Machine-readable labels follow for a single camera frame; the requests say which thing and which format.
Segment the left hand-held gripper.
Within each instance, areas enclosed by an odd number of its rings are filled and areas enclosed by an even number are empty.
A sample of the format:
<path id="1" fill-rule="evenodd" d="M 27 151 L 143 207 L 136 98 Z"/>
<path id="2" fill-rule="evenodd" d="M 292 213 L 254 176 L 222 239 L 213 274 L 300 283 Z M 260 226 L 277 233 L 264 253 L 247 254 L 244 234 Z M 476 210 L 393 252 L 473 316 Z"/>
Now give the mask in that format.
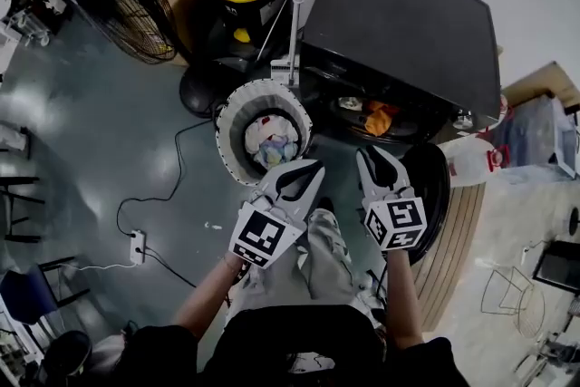
<path id="1" fill-rule="evenodd" d="M 292 160 L 270 169 L 238 211 L 228 250 L 269 268 L 305 233 L 305 213 L 324 175 L 319 160 Z"/>

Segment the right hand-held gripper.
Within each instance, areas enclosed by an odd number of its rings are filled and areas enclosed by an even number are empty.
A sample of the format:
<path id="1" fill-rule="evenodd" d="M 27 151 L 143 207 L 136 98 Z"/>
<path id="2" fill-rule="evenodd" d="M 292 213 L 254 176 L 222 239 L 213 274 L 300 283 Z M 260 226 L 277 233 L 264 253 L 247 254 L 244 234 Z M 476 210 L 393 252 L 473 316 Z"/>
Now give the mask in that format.
<path id="1" fill-rule="evenodd" d="M 366 232 L 381 251 L 417 246 L 428 221 L 423 201 L 416 196 L 403 164 L 377 146 L 368 146 L 367 155 L 358 149 L 355 158 Z"/>

